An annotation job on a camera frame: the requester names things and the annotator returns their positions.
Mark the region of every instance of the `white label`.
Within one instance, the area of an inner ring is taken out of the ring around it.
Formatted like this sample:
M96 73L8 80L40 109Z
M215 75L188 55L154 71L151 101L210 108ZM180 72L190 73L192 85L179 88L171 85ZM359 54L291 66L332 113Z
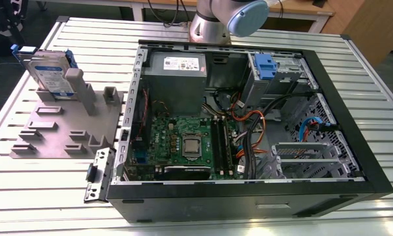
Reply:
M60 67L36 66L38 76L50 90L50 92L59 96L74 96L75 91L71 83L64 79L64 71Z
M330 15L330 16L332 16L332 12L324 12L324 11L319 11L318 12L318 15Z
M240 106L240 108L244 107L244 103L240 100L236 101L236 104Z
M166 70L196 70L199 71L198 58L164 58Z
M244 173L244 166L242 166L242 165L238 166L238 172Z

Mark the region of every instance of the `blue cable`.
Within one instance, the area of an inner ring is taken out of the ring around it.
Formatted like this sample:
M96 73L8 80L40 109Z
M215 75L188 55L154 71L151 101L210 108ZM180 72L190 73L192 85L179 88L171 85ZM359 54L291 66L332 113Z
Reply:
M304 128L307 127L308 123L311 120L315 120L319 124L323 123L322 118L320 117L310 117L304 120L304 122L300 125L300 131L299 131L299 141L303 142L303 135L304 135Z

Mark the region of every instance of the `motherboard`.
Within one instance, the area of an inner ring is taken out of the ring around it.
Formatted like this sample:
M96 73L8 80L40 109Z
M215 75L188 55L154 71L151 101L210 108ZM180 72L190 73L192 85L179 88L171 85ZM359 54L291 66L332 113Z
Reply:
M155 117L150 148L135 151L136 164L128 172L143 181L158 180L162 173L163 178L170 173L180 179L186 172L196 179L240 178L232 159L235 127L226 118Z

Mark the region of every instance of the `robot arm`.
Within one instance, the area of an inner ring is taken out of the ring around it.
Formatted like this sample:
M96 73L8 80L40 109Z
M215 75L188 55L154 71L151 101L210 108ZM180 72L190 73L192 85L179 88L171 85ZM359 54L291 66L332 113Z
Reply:
M199 0L191 25L191 41L227 44L230 32L250 36L264 24L270 7L264 0Z

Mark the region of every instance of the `cpu socket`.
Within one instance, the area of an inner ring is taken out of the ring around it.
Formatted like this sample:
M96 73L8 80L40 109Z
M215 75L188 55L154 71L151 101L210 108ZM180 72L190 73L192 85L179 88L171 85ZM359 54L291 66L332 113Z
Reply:
M200 136L183 136L183 156L191 161L203 156Z

